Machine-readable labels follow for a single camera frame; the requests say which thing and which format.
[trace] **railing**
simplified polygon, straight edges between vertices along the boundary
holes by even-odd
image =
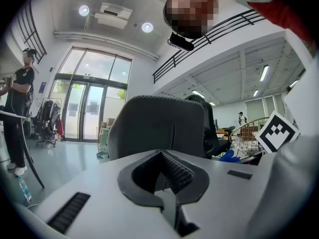
[[[36,50],[37,55],[35,58],[37,63],[39,64],[41,59],[47,53],[34,24],[31,1],[29,1],[17,15],[17,24],[19,26],[19,33],[21,35],[23,43],[26,44],[30,49]]]
[[[247,25],[254,25],[254,23],[264,19],[264,17],[262,17],[258,12],[252,9],[235,15],[213,26],[202,38],[191,41],[195,46],[193,51],[187,52],[179,50],[173,56],[171,56],[160,68],[158,68],[156,72],[153,73],[154,83],[171,69],[176,67],[180,62],[189,57],[191,54],[195,53],[208,44],[212,44],[212,42],[217,40],[218,38]]]

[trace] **red sleeve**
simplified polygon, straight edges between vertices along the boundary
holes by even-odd
[[[306,26],[301,18],[284,1],[249,2],[248,4],[271,23],[285,29],[290,29],[301,40],[312,46],[313,38],[310,36]]]

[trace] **double door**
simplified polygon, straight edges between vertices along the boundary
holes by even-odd
[[[67,141],[97,142],[106,91],[102,85],[71,82],[62,111]]]

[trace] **white shoe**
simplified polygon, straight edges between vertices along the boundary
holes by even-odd
[[[15,169],[15,168],[16,168],[16,165],[15,165],[15,163],[10,163],[9,165],[6,165],[6,168],[7,168],[8,170],[12,170],[12,169]]]
[[[15,171],[14,171],[14,174],[16,175],[16,176],[21,176],[21,175],[23,175],[24,174],[24,172],[27,170],[27,166],[25,166],[25,167],[17,167],[16,169],[15,169]]]

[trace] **ceiling air conditioning unit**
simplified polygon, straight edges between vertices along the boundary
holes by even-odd
[[[120,5],[103,2],[100,13],[94,14],[99,24],[124,29],[132,14],[132,10]]]

